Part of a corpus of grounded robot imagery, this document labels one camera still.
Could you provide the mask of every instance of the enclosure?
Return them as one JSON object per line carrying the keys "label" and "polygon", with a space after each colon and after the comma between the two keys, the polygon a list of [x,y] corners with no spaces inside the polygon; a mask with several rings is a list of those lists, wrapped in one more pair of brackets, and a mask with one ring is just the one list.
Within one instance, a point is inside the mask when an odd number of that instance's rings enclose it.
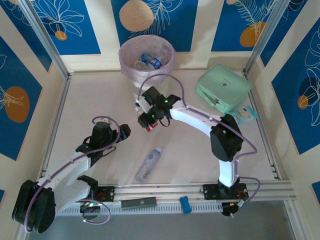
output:
{"label": "enclosure", "polygon": [[[0,0],[0,5],[0,239],[319,238],[318,0]],[[200,192],[220,174],[203,132],[179,121],[151,132],[138,124],[137,89],[121,73],[118,53],[124,42],[143,35],[172,44],[172,75],[191,106],[222,115],[195,91],[200,76],[217,64],[252,84],[240,107],[250,105],[259,118],[239,128],[257,154],[242,158],[238,171],[259,179],[261,188],[234,219],[219,213],[221,202],[205,200]],[[166,95],[182,94],[170,78],[156,87]],[[110,222],[83,223],[75,203],[57,213],[45,233],[24,233],[11,217],[22,183],[65,164],[101,115],[131,129],[115,152],[85,172],[100,186],[115,187],[113,203],[107,203]],[[155,147],[162,149],[161,159],[141,184],[135,174]],[[249,151],[244,143],[240,153]],[[251,196],[257,183],[244,182]],[[121,201],[150,196],[157,208],[121,212]],[[183,196],[192,207],[189,215],[181,214]]]}

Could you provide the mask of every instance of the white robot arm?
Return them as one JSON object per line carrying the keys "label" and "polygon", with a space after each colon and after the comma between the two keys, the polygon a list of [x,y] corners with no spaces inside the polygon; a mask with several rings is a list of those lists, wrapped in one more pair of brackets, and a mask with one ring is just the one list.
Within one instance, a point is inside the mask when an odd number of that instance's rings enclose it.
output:
{"label": "white robot arm", "polygon": [[36,182],[24,182],[14,205],[12,219],[23,224],[26,232],[43,233],[52,224],[56,213],[73,203],[83,199],[94,200],[100,196],[102,199],[98,200],[102,202],[113,202],[113,186],[99,187],[95,179],[80,175],[105,156],[104,150],[115,150],[111,145],[127,139],[131,133],[127,124],[118,126],[118,131],[112,130],[109,123],[98,121],[92,135],[84,139],[63,166]]}
{"label": "white robot arm", "polygon": [[141,108],[144,111],[138,117],[138,122],[148,132],[157,125],[158,121],[167,118],[184,122],[206,134],[211,139],[213,154],[219,159],[219,183],[228,189],[237,183],[234,157],[240,151],[243,140],[222,125],[212,121],[215,119],[224,122],[240,133],[232,116],[221,117],[189,105],[185,107],[179,97],[170,95],[166,98],[154,87],[145,91],[136,105],[138,106],[137,110]]}

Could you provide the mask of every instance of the orange circle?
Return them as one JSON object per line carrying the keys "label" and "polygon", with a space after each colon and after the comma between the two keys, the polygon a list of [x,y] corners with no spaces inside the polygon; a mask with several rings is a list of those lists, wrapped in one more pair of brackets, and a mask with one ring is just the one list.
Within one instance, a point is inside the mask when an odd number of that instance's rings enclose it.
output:
{"label": "orange circle", "polygon": [[254,47],[265,25],[264,21],[260,21],[247,27],[240,36],[240,44],[247,48]]}
{"label": "orange circle", "polygon": [[308,107],[308,98],[305,95],[301,95],[298,98],[298,106],[299,108],[301,108],[302,110],[306,109]]}
{"label": "orange circle", "polygon": [[67,34],[63,31],[58,30],[54,33],[54,35],[57,39],[61,41],[67,40]]}
{"label": "orange circle", "polygon": [[148,29],[154,22],[152,9],[141,0],[127,1],[119,11],[121,24],[131,32]]}
{"label": "orange circle", "polygon": [[6,115],[16,123],[23,123],[29,114],[30,102],[26,91],[19,86],[12,86],[4,94]]}

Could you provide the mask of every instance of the white floor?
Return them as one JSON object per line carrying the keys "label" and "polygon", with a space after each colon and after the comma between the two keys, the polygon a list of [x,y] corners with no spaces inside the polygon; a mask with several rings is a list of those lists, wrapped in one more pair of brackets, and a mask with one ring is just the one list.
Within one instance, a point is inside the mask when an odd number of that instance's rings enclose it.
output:
{"label": "white floor", "polygon": [[[195,92],[198,78],[205,70],[177,70],[174,76],[182,81],[188,104],[208,113],[222,115]],[[179,85],[166,80],[169,94],[181,96]],[[250,104],[249,98],[242,104]],[[54,141],[47,173],[65,163],[83,139],[92,133],[92,118],[110,116],[120,125],[128,124],[131,135],[116,145],[117,149],[101,158],[85,172],[99,184],[127,185],[138,183],[135,173],[146,155],[155,147],[162,148],[161,159],[147,179],[152,184],[216,182],[219,162],[211,152],[210,139],[185,123],[171,121],[169,127],[159,125],[148,133],[140,127],[135,115],[132,87],[120,72],[74,75]],[[238,172],[244,177],[274,180],[264,144],[255,120],[240,125],[240,130],[258,149],[256,155],[240,160]],[[244,143],[242,153],[252,151]]]}

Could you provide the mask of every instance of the plastic bottle in bin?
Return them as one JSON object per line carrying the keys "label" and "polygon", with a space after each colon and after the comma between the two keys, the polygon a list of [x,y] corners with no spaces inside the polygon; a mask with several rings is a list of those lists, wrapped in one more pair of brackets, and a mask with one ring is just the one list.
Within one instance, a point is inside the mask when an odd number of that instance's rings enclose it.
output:
{"label": "plastic bottle in bin", "polygon": [[155,167],[156,163],[161,157],[161,148],[156,147],[155,150],[151,151],[148,157],[144,160],[143,164],[139,168],[138,172],[135,175],[135,178],[139,182],[144,182],[152,169]]}
{"label": "plastic bottle in bin", "polygon": [[141,62],[145,64],[151,64],[154,69],[160,69],[162,66],[166,65],[168,61],[163,56],[153,56],[150,53],[145,52],[140,57]]}
{"label": "plastic bottle in bin", "polygon": [[150,63],[144,63],[143,61],[136,61],[134,63],[134,69],[138,71],[144,71],[144,72],[149,72],[154,69],[154,67]]}

